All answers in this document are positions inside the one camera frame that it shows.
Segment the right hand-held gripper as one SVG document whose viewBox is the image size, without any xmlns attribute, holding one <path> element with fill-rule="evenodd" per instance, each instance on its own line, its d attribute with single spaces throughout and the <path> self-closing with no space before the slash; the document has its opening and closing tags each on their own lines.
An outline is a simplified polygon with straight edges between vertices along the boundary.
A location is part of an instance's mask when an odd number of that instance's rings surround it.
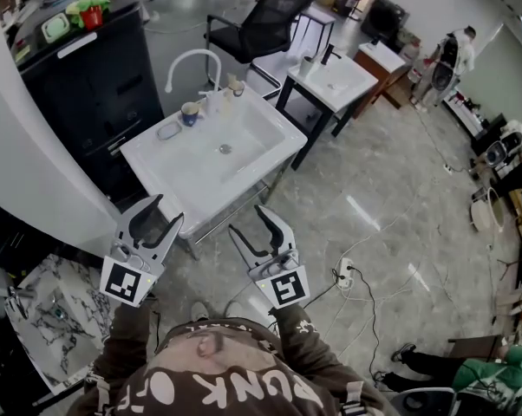
<svg viewBox="0 0 522 416">
<path fill-rule="evenodd" d="M 255 250 L 240 230 L 231 224 L 228 227 L 231 240 L 250 270 L 250 279 L 274 309 L 283 309 L 309 298 L 307 274 L 295 250 L 293 230 L 266 206 L 256 205 L 255 210 L 271 233 L 271 253 Z M 271 254 L 278 256 L 271 259 Z"/>
</svg>

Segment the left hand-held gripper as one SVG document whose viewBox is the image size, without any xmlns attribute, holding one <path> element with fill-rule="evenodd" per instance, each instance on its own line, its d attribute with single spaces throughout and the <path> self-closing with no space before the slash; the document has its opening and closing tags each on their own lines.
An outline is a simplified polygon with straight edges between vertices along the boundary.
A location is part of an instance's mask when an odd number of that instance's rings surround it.
<svg viewBox="0 0 522 416">
<path fill-rule="evenodd" d="M 181 212 L 156 241 L 143 239 L 149 217 L 162 199 L 162 194 L 149 196 L 120 215 L 110 253 L 103 259 L 100 292 L 132 307 L 139 307 L 158 281 L 164 271 L 162 260 L 184 224 Z"/>
</svg>

